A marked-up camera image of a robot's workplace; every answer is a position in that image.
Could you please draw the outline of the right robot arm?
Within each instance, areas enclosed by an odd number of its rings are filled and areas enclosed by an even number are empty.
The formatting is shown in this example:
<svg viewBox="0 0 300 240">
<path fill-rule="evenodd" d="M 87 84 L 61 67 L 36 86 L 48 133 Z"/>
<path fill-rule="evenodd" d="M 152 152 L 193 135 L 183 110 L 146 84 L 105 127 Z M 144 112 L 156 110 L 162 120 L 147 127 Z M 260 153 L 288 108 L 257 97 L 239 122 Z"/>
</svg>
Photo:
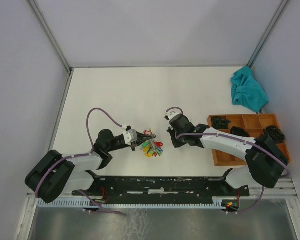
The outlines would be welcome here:
<svg viewBox="0 0 300 240">
<path fill-rule="evenodd" d="M 246 162 L 245 166 L 224 174 L 219 189 L 226 196 L 249 184 L 273 189 L 284 173 L 289 172 L 289 159 L 269 136 L 237 136 L 205 124 L 193 125 L 184 114 L 175 111 L 166 112 L 165 119 L 169 122 L 167 131 L 176 149 L 184 145 L 212 149 Z"/>
</svg>

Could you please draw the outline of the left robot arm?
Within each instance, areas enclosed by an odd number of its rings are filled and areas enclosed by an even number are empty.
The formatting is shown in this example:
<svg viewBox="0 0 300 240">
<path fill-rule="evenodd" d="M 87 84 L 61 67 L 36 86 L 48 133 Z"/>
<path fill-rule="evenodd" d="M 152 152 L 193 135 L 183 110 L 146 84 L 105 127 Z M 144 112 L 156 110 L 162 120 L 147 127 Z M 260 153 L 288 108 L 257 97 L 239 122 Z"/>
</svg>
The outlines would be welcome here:
<svg viewBox="0 0 300 240">
<path fill-rule="evenodd" d="M 151 138 L 130 127 L 121 135 L 114 136 L 109 129 L 99 132 L 92 152 L 62 155 L 50 150 L 25 178 L 25 184 L 35 197 L 51 203 L 61 194 L 77 190 L 96 195 L 101 189 L 95 170 L 104 169 L 113 159 L 110 152 L 136 147 Z"/>
</svg>

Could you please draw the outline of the metal keyring with coloured keys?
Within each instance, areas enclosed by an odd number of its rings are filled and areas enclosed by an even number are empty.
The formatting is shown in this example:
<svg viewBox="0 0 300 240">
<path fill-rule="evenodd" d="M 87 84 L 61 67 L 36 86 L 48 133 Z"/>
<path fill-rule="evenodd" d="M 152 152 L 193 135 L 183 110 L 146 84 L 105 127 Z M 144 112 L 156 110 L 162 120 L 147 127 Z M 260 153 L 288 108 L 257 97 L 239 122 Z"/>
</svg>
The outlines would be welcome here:
<svg viewBox="0 0 300 240">
<path fill-rule="evenodd" d="M 156 141 L 156 135 L 153 133 L 153 131 L 151 129 L 145 130 L 143 133 L 147 136 L 150 136 L 150 139 L 146 140 L 141 145 L 140 150 L 148 158 L 160 157 L 164 152 L 163 149 L 162 149 L 164 144 L 162 142 Z"/>
</svg>

